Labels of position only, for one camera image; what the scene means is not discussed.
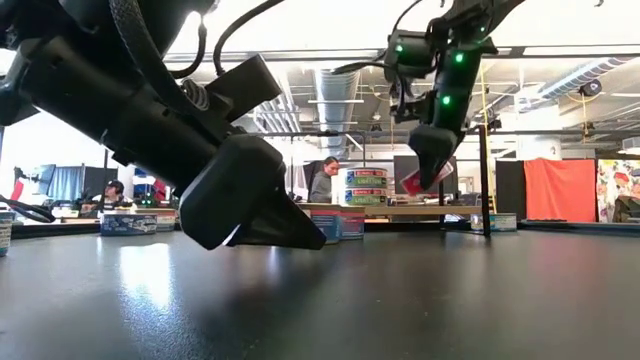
man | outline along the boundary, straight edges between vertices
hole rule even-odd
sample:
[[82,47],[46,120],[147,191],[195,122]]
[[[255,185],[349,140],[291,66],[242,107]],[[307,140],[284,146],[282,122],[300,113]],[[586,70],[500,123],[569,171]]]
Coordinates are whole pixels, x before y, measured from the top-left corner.
[[[107,187],[104,189],[104,203],[105,205],[109,205],[109,207],[119,207],[123,204],[131,205],[130,209],[135,210],[136,205],[133,203],[133,200],[123,195],[124,193],[124,184],[118,180],[112,180],[107,184]],[[96,195],[92,200],[100,201],[101,195]]]
[[331,177],[338,175],[340,162],[333,156],[324,160],[323,170],[318,172],[311,184],[310,203],[331,204]]

colorful poster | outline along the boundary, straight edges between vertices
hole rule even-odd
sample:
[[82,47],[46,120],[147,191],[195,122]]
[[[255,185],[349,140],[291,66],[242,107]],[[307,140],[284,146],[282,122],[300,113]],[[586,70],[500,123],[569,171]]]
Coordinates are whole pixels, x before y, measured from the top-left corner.
[[640,160],[599,160],[596,192],[600,222],[612,222],[618,196],[640,199]]

dark hair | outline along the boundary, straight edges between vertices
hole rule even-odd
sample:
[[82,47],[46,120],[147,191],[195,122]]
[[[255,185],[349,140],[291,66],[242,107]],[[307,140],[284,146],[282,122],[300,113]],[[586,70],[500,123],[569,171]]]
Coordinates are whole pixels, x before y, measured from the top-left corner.
[[109,183],[107,184],[107,187],[115,188],[116,194],[118,195],[122,195],[122,193],[124,192],[124,184],[118,180],[109,181]]
[[329,156],[328,158],[324,159],[324,166],[331,165],[334,162],[337,162],[338,164],[340,163],[340,161],[338,161],[338,158],[336,158],[335,156]]

black table surface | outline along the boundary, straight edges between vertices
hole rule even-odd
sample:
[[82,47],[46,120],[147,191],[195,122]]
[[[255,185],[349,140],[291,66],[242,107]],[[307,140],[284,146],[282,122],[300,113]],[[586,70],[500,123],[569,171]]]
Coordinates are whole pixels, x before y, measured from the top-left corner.
[[639,275],[640,239],[535,232],[21,240],[0,359],[637,359]]

orange curtain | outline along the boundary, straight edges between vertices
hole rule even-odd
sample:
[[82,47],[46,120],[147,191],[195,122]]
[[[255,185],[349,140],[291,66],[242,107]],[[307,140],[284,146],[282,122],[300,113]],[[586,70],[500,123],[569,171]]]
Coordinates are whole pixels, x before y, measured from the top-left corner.
[[593,160],[524,162],[527,219],[596,221],[596,168]]

